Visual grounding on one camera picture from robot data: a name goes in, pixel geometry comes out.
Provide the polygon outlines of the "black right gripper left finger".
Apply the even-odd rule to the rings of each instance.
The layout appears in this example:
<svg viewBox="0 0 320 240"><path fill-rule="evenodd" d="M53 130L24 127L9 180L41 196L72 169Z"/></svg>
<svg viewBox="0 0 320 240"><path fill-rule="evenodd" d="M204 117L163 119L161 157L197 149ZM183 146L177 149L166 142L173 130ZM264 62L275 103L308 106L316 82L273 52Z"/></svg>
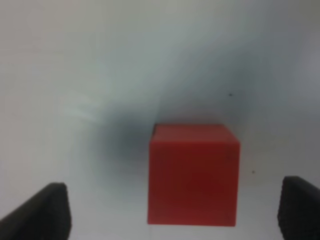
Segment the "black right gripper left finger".
<svg viewBox="0 0 320 240"><path fill-rule="evenodd" d="M67 240L72 215L67 185L53 182L0 220L2 240Z"/></svg>

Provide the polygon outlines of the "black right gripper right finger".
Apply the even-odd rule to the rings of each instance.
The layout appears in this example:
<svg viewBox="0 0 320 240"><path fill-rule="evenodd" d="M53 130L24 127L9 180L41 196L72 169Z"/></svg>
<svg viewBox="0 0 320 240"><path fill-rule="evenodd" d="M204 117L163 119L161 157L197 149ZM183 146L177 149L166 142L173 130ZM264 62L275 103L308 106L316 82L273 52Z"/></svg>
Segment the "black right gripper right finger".
<svg viewBox="0 0 320 240"><path fill-rule="evenodd" d="M320 189L299 176L284 177L277 221L285 240L318 240Z"/></svg>

